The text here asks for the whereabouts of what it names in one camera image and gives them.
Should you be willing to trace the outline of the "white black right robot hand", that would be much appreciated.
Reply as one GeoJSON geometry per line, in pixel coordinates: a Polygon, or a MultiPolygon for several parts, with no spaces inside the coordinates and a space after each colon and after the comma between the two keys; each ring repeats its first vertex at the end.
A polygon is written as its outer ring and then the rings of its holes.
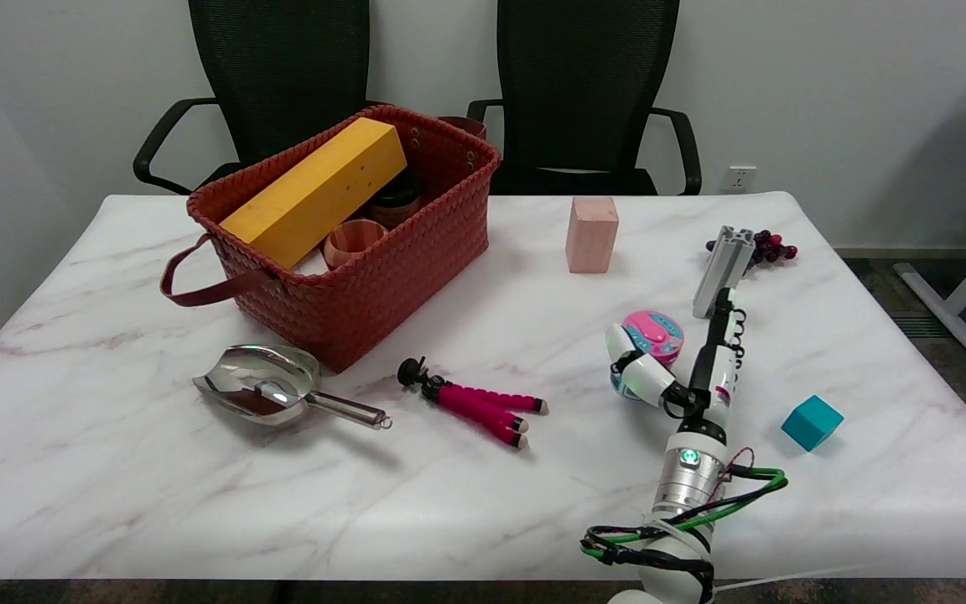
{"type": "Polygon", "coordinates": [[[636,348],[630,333],[613,324],[606,330],[605,344],[612,363],[614,390],[662,409],[678,419],[679,433],[694,433],[728,443],[725,426],[739,381],[744,348],[746,313],[736,304],[735,288],[722,288],[710,312],[708,337],[695,357],[688,385],[660,361],[636,348]]]}

